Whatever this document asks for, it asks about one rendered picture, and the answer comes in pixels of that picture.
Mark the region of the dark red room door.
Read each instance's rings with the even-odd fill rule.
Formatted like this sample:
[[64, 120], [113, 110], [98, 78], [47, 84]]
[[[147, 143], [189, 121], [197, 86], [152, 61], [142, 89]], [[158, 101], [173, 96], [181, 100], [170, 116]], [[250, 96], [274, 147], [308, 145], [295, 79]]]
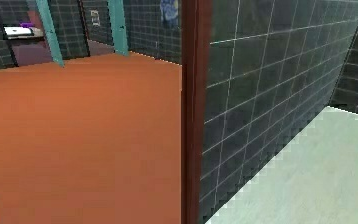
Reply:
[[182, 0], [181, 224], [197, 224], [212, 0]]

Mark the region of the white laptop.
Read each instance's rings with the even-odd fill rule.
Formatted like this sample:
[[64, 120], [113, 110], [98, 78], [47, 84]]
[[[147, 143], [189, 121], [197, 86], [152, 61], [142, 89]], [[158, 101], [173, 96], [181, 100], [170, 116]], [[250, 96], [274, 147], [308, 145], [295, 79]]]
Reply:
[[4, 31], [6, 35], [10, 37], [33, 35], [33, 32], [30, 28], [24, 28], [24, 27], [5, 27]]

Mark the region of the blue framed wall picture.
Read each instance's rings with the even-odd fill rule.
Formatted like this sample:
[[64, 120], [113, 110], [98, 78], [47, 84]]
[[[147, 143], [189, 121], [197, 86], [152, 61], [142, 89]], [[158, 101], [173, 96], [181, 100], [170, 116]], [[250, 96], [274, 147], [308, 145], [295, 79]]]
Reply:
[[160, 0], [161, 21], [166, 28], [176, 28], [179, 21], [178, 0]]

